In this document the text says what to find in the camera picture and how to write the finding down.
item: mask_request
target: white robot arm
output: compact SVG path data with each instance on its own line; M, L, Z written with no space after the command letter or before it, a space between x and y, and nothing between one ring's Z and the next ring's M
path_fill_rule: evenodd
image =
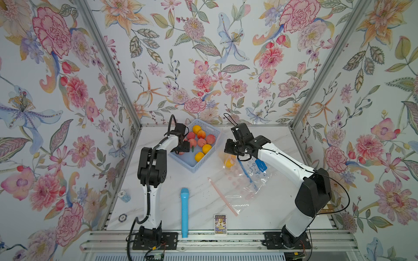
M251 157L268 163L288 177L299 192L295 198L296 208L290 220L283 226L280 238L285 248L294 248L300 238L306 235L306 228L315 215L331 199L331 186L328 172L315 170L298 162L278 149L264 136L253 137L247 125L238 124L231 128L235 141L228 139L225 152L236 156L249 154Z

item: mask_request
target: orange flower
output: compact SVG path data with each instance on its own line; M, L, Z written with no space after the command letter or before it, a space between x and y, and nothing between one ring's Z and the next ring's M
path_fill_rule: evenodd
M360 24L357 31L366 31L361 47L373 38L392 48L393 28L405 24L402 13L408 9L413 1L410 0L378 0L375 9L368 13L367 18Z
M101 0L105 4L102 12L106 13L104 23L106 28L118 23L126 34L130 36L132 24L147 25L151 24L142 14L139 13L145 6L136 0Z

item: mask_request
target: floral wall panel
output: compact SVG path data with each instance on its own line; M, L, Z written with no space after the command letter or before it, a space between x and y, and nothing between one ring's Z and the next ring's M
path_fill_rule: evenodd
M328 170L336 221L367 260L415 260L418 229L416 1L376 0L296 133Z
M289 123L356 1L89 1L143 123Z
M0 0L0 259L78 260L136 128L71 1Z

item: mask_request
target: white marble table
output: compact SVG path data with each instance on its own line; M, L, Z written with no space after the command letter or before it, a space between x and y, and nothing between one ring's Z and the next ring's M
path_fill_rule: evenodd
M231 126L222 127L226 132L230 132L230 128ZM254 136L265 136L282 151L302 162L288 127L249 127L249 129ZM140 220L143 218L144 196L137 178L140 152L143 147L150 147L160 141L166 131L167 126L143 128L122 185L122 189L131 196L131 200L125 203L117 199L107 230L130 230L136 216ZM222 162L216 154L213 154L196 173L189 172L169 156L167 169L167 178L161 185L160 202L164 230L181 230L180 190L182 188L188 188L190 191L189 230L214 229L214 214L227 215L228 229L281 229L289 213L295 208L294 198L298 189L288 178L278 174L269 179L250 206L236 217L208 181L208 177L214 176L222 169ZM271 205L272 198L278 203ZM124 213L127 215L127 220L121 223L118 218ZM320 215L315 218L311 228L331 229L332 226L326 215Z

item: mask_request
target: pink flower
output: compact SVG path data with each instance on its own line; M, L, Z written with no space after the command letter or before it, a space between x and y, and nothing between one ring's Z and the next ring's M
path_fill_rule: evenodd
M279 97L290 96L305 87L307 83L308 81L300 81L296 77L291 77L287 82L279 84Z
M101 73L99 73L99 77L98 77L98 79L99 79L99 81L104 85L104 86L106 86L107 85L107 80L106 80L106 77L103 75L103 74L101 74Z
M64 209L55 229L57 244L66 246L75 238L82 225L83 214L83 208L77 202L74 202L71 208Z
M61 153L60 148L56 149L56 155L58 157L55 157L54 155L51 155L49 157L50 160L52 160L53 162L56 162L56 163L54 163L52 165L49 165L48 170L51 170L51 169L56 167L56 172L60 171L61 166L67 165L67 163L64 162L64 159L68 156L68 154L69 154L69 152L67 152L67 146L63 147L62 153Z
M199 19L190 18L188 19L183 26L186 34L193 40L199 40L205 33L205 28Z
M112 45L115 42L113 39L107 40L107 35L103 36L103 40L105 41L105 43L108 47L116 47L116 46Z
M262 98L270 97L271 92L265 86L263 86L262 88L258 89L258 96L261 96Z
M102 132L106 132L106 131L108 131L109 130L109 128L110 128L110 121L109 120L107 120L107 119L104 119L104 120L99 120L99 129L102 131Z
M383 153L383 144L371 134L360 135L356 144L357 152L367 160L377 159Z
M267 49L260 58L260 67L263 69L270 69L276 67L282 60L284 54L282 49L273 47Z
M72 154L72 161L78 162L78 168L85 167L86 161L94 160L96 156L94 152L96 147L94 146L94 140L90 139L90 136L78 137L77 142L73 143L75 149L71 149L69 154Z
M64 18L49 7L38 8L38 16L32 18L33 30L42 47L59 58L68 55L71 48L71 34Z
M219 81L220 83L222 83L222 80L226 80L228 78L231 78L230 75L227 76L227 73L218 73L218 76L216 76L215 74L213 75L213 77L215 77L215 79L213 81Z
M198 113L206 108L206 102L194 97L184 103L184 109L191 113Z
M45 176L40 176L34 183L34 192L30 196L32 210L41 211L43 207L51 207L58 197L60 188L59 179L56 175L46 173Z
M395 220L395 214L398 222L407 225L408 221L413 219L417 221L417 212L413 209L417 207L417 200L409 198L412 192L409 189L400 190L402 183L399 180L392 182L390 180L383 181L383 187L379 184L375 185L375 194L380 197L378 212L387 214L391 220Z
M106 104L104 105L104 107L108 111L111 111L112 115L115 117L118 108L116 87L113 86L112 90L107 90L104 92L104 94L106 96Z
M90 98L89 101L86 103L86 115L91 122L93 122L93 118L99 116L99 110L97 109L96 103L94 102L93 98Z
M345 162L347 157L344 155L344 152L337 147L331 146L325 151L326 162L328 166L337 173L341 173L347 169Z
M382 120L379 124L376 124L371 132L375 134L381 140L391 140L396 138L394 132L395 126L390 118Z
M194 62L194 74L206 73L208 68L209 68L209 64L207 64L207 62L202 62L198 60Z
M298 35L298 48L306 49L315 45L323 36L326 24L321 20L315 21L303 29Z
M212 84L212 78L208 74L199 74L193 80L193 85L196 88L204 90Z
M300 31L313 22L320 8L317 0L290 0L280 17L279 25L284 25L284 32Z
M78 77L71 77L67 83L67 96L70 102L77 108L82 108L86 104L89 97L87 92L87 85Z
M84 34L74 30L71 34L71 51L80 59L84 66L88 66L90 62L90 48Z
M229 81L225 85L224 93L238 99L239 97L244 96L243 93L247 92L247 86L248 85L242 80L234 79L234 82Z
M264 70L264 72L261 73L260 76L258 77L259 82L263 81L267 84L271 83L271 81L273 80L273 77L276 75L276 72L277 72L276 69Z
M29 239L26 260L44 261L49 260L55 251L55 229L38 230Z
M166 8L164 8L164 10L168 9L171 7L171 9L174 10L174 6L178 6L179 4L181 4L181 2L176 1L176 0L164 0L164 2L161 3L162 6L166 6Z
M303 74L303 73L305 73L305 71L306 71L306 63L305 62L303 62L303 63L299 63L298 64L298 74Z
M10 175L1 182L1 187L14 198L24 200L32 187L35 179L30 167L24 168L21 172Z
M405 180L408 180L409 177L407 175L403 174L400 171L407 171L409 169L407 167L403 167L403 166L396 167L396 165L398 165L402 161L402 158L398 157L398 158L394 159L393 162L391 162L390 157L391 157L391 154L390 153L386 153L386 159L387 160L383 160L381 157L378 157L378 159L380 160L380 162L384 166L387 167L387 168L385 168L385 172L388 173L389 170L391 170L392 173L393 173L393 175L395 176L395 178L397 180L399 180L399 181L400 181L399 177L401 177L401 178L403 178Z
M327 134L326 139L331 146L341 147L341 144L345 138L345 131L340 128L332 128Z

